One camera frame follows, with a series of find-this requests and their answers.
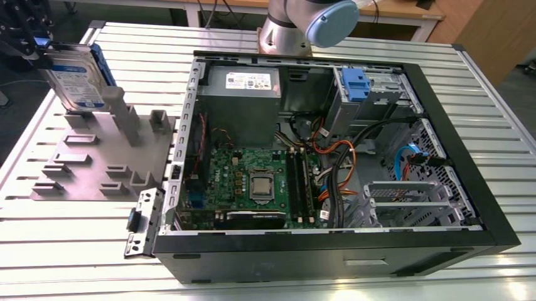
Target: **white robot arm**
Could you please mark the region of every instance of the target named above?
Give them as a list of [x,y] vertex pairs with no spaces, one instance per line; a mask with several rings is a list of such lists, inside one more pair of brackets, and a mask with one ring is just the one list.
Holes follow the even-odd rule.
[[259,35],[261,51],[305,56],[311,44],[331,47],[350,34],[358,16],[351,0],[271,0]]

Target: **motherboard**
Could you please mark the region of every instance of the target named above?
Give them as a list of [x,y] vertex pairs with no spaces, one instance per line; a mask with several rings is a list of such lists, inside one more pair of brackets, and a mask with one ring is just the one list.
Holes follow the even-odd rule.
[[195,230],[322,227],[318,164],[303,149],[212,149],[207,189],[188,192],[183,218]]

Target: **green circuit board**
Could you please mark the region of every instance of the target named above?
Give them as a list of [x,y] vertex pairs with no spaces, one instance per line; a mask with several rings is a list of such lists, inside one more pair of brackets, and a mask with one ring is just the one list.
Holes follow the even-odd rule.
[[[318,165],[317,156],[309,155],[309,167]],[[210,158],[208,188],[203,209],[191,210],[191,222],[198,230],[211,230],[210,215],[215,211],[278,211],[286,213],[285,228],[319,228],[317,218],[290,218],[291,204],[286,174],[286,151],[258,149],[214,149]],[[273,199],[250,198],[251,176],[273,177]]]

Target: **desk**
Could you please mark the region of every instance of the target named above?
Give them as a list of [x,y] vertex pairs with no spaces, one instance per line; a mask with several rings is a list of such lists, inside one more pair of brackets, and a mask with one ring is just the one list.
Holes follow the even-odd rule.
[[[180,116],[192,51],[257,52],[257,32],[107,23],[89,29],[124,100]],[[53,300],[528,300],[536,298],[536,144],[478,68],[450,45],[349,38],[318,57],[417,63],[521,245],[425,276],[182,285],[158,260],[124,260],[135,203],[43,202],[31,187],[68,124],[49,92],[0,169],[0,298]]]
[[[184,9],[187,14],[187,24],[190,27],[200,26],[199,4],[196,0],[71,0],[71,2],[115,4],[155,8]],[[203,10],[211,11],[214,0],[200,0]],[[267,14],[270,0],[227,0],[231,9],[236,13],[246,14]],[[216,11],[227,11],[223,1],[218,1]],[[429,11],[416,7],[414,0],[381,0],[378,2],[379,19],[378,23],[410,25],[417,30],[412,37],[413,42],[426,42],[428,36],[434,30],[436,24],[445,18],[437,5],[432,5]],[[374,20],[375,6],[374,4],[359,10],[359,22],[371,23]]]

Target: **blue drive bay latch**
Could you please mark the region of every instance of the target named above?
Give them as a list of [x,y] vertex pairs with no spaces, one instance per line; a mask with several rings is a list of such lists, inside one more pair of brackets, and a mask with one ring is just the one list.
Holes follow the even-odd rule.
[[370,79],[361,68],[342,68],[342,84],[350,102],[363,102],[370,93]]

